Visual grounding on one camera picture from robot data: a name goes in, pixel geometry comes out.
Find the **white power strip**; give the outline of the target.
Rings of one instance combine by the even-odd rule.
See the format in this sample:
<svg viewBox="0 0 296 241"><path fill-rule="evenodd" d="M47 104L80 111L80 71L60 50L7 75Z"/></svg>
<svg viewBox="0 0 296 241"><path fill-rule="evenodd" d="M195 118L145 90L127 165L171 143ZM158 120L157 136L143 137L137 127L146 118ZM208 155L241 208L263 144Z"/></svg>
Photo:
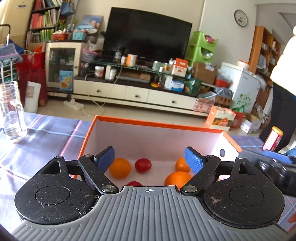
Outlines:
<svg viewBox="0 0 296 241"><path fill-rule="evenodd" d="M71 99L70 101L65 100L63 104L75 111L80 111L84 108L84 105L75 101L75 99Z"/></svg>

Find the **red snack canister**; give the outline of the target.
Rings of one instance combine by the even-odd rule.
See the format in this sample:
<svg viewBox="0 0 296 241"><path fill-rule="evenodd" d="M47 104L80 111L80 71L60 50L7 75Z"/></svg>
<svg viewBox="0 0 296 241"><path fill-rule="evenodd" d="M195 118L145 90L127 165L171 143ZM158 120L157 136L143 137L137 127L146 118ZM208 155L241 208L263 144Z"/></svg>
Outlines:
<svg viewBox="0 0 296 241"><path fill-rule="evenodd" d="M279 142L281 141L281 138L283 137L283 131L279 129L276 126L273 126L271 128L271 131L264 142L262 149L268 150L268 151L274 151L276 147L278 146Z"/></svg>

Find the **wooden shelf unit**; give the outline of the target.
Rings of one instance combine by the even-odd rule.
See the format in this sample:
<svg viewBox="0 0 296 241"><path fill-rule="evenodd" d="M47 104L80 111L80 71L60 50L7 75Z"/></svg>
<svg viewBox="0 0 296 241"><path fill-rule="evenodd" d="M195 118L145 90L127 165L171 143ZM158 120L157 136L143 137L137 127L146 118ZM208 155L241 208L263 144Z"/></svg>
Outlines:
<svg viewBox="0 0 296 241"><path fill-rule="evenodd" d="M256 26L249 57L249 71L270 80L280 58L280 42L264 26Z"/></svg>

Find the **white tv stand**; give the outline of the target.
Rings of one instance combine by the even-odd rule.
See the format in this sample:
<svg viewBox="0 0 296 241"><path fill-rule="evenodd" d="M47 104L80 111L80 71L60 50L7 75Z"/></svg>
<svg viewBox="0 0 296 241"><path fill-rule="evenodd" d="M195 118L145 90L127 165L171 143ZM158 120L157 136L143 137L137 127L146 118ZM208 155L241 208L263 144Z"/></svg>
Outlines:
<svg viewBox="0 0 296 241"><path fill-rule="evenodd" d="M207 116L195 108L196 96L165 89L174 76L149 68L96 61L80 67L73 78L73 96L98 102Z"/></svg>

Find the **white glass door cabinet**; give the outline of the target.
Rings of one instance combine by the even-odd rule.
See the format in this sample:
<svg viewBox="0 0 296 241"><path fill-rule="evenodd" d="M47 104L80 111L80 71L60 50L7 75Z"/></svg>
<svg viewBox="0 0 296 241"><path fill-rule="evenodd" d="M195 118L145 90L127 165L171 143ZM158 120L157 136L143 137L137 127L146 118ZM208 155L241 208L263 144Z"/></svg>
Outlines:
<svg viewBox="0 0 296 241"><path fill-rule="evenodd" d="M78 41L50 41L46 44L45 70L48 91L73 92L82 46L83 43Z"/></svg>

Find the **round wall clock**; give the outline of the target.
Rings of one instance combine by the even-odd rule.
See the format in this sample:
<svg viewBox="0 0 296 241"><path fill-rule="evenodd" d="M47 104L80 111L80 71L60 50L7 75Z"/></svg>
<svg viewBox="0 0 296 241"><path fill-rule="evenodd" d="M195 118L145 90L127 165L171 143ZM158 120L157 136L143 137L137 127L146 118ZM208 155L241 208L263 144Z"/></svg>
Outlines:
<svg viewBox="0 0 296 241"><path fill-rule="evenodd" d="M248 18L247 15L245 14L244 11L237 9L234 12L234 19L236 21L236 23L240 26L240 27L246 27L248 24Z"/></svg>

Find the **small red tomato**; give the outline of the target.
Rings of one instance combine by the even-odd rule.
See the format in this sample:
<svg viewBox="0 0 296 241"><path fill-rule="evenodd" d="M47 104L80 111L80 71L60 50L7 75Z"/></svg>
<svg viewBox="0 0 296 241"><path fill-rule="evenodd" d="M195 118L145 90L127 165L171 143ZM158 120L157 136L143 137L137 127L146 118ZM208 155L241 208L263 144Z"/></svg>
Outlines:
<svg viewBox="0 0 296 241"><path fill-rule="evenodd" d="M137 181L130 181L127 184L128 186L141 186L142 184Z"/></svg>

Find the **black flat television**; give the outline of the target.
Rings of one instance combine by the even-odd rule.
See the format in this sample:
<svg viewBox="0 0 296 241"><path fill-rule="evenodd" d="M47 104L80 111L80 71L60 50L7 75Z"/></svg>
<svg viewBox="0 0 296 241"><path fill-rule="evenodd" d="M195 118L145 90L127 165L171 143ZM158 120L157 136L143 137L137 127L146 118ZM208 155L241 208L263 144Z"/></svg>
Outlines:
<svg viewBox="0 0 296 241"><path fill-rule="evenodd" d="M149 62L184 58L191 28L192 23L170 16L112 7L103 51L111 56L120 48Z"/></svg>

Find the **large yellow-orange orange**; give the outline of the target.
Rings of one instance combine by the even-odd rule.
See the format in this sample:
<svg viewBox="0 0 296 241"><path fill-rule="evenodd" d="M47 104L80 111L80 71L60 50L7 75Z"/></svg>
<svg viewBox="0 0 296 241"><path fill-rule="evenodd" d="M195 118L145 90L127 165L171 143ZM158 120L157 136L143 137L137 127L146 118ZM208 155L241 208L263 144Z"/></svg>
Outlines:
<svg viewBox="0 0 296 241"><path fill-rule="evenodd" d="M109 167L109 172L114 178L126 178L132 170L130 162L123 158L116 158Z"/></svg>

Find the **white floor air conditioner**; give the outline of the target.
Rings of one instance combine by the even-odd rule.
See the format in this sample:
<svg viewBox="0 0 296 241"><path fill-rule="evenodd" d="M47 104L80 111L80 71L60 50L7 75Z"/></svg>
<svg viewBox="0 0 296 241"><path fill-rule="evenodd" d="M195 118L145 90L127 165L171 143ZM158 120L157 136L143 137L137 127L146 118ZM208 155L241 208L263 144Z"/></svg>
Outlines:
<svg viewBox="0 0 296 241"><path fill-rule="evenodd" d="M10 40L22 48L25 46L33 3L30 0L1 1L1 24L10 25Z"/></svg>

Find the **dark wooden bookshelf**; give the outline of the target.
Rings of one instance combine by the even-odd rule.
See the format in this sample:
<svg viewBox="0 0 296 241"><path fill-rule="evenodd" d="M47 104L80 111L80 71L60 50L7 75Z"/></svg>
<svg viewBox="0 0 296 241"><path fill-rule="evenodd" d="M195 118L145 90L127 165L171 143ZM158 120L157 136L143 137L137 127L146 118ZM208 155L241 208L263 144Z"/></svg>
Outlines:
<svg viewBox="0 0 296 241"><path fill-rule="evenodd" d="M62 0L33 1L25 38L25 48L31 50L52 40L57 25L66 17L61 15Z"/></svg>

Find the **orange cardboard box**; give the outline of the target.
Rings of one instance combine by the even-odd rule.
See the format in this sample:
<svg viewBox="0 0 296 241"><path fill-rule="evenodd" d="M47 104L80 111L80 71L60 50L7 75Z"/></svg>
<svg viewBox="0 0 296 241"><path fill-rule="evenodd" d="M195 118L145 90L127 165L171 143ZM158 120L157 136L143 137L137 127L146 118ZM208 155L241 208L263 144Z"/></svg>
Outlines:
<svg viewBox="0 0 296 241"><path fill-rule="evenodd" d="M106 176L118 187L130 181L144 186L160 186L175 171L176 161L184 156L186 147L193 147L204 156L214 155L222 161L234 161L241 147L222 130L171 125L150 121L96 116L87 132L79 156L96 155L112 146L115 157L127 159L131 165L140 158L152 162L147 173L131 170L128 177Z"/></svg>

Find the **clear glass jar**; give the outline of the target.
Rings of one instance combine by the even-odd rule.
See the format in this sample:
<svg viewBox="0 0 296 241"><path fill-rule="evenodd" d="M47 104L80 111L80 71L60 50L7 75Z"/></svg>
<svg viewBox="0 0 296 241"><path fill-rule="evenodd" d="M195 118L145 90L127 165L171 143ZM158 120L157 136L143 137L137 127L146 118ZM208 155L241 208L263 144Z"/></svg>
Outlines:
<svg viewBox="0 0 296 241"><path fill-rule="evenodd" d="M1 129L14 143L27 134L23 105L16 81L1 84Z"/></svg>

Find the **green stacked storage bins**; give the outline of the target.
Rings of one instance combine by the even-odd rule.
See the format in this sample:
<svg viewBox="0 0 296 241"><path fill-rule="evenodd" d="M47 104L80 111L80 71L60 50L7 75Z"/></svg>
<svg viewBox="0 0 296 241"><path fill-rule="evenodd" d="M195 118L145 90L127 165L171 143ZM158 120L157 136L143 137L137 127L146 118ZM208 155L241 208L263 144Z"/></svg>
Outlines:
<svg viewBox="0 0 296 241"><path fill-rule="evenodd" d="M216 50L218 39L206 35L204 32L192 32L192 37L189 41L185 59L188 65L193 67L195 62L203 64L211 64Z"/></svg>

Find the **small orange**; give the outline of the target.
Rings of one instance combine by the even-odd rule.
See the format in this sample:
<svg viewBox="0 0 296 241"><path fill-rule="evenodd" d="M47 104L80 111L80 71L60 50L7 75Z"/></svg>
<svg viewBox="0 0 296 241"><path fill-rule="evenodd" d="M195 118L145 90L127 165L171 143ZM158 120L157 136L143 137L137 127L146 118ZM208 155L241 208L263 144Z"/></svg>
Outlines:
<svg viewBox="0 0 296 241"><path fill-rule="evenodd" d="M175 163L175 170L186 173L191 172L191 168L187 165L184 157L178 159L178 161Z"/></svg>

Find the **orange white medicine box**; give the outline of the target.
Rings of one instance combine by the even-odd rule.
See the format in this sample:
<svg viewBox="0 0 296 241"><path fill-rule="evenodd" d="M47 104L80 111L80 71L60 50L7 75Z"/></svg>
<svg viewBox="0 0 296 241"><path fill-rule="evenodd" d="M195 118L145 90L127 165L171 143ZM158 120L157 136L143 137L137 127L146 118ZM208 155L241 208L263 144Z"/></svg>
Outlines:
<svg viewBox="0 0 296 241"><path fill-rule="evenodd" d="M180 58L176 58L174 64L170 67L172 75L178 77L185 77L187 73L188 61Z"/></svg>

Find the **brown cardboard box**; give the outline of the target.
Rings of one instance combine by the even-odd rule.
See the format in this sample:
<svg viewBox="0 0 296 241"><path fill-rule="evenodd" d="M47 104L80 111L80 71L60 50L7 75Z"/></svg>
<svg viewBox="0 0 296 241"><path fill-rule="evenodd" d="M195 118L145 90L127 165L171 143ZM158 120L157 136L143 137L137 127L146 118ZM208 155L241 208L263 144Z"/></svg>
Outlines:
<svg viewBox="0 0 296 241"><path fill-rule="evenodd" d="M214 84L217 72L217 68L199 62L194 62L192 68L192 76L207 84Z"/></svg>

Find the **orange fruit gift box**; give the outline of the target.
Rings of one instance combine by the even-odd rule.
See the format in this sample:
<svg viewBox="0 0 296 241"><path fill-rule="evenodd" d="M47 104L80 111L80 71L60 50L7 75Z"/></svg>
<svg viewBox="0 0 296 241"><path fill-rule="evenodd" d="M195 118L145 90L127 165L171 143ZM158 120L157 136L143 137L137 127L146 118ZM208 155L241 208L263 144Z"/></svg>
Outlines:
<svg viewBox="0 0 296 241"><path fill-rule="evenodd" d="M213 105L209 111L204 127L216 130L229 131L236 113L228 108Z"/></svg>

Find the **orange white can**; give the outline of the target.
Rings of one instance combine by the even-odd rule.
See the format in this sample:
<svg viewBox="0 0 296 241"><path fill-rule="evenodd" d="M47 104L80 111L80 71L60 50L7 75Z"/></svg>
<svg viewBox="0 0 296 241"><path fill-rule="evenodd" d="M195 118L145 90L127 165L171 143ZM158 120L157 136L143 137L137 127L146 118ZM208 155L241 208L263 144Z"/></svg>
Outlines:
<svg viewBox="0 0 296 241"><path fill-rule="evenodd" d="M128 54L126 58L126 66L128 67L134 67L136 65L137 61L137 55L134 54Z"/></svg>

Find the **blue plaid bedsheet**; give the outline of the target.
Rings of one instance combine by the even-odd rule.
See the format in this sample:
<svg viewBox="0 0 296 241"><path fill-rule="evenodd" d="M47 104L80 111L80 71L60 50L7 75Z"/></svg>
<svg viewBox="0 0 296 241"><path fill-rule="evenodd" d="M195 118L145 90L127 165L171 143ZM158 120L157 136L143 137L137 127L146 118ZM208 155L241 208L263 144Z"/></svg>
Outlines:
<svg viewBox="0 0 296 241"><path fill-rule="evenodd" d="M12 143L1 135L1 225L9 232L21 223L16 211L16 192L55 156L78 159L92 121L25 114L27 135ZM241 149L261 152L255 135L230 136Z"/></svg>

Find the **white chest freezer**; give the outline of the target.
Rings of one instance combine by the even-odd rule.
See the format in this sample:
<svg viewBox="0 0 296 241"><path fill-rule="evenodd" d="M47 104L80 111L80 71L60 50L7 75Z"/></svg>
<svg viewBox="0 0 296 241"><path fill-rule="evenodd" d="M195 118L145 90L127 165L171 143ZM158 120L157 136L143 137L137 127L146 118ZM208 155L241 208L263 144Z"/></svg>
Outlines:
<svg viewBox="0 0 296 241"><path fill-rule="evenodd" d="M230 80L233 92L230 108L240 113L251 113L260 90L261 79L243 67L221 63L220 73Z"/></svg>

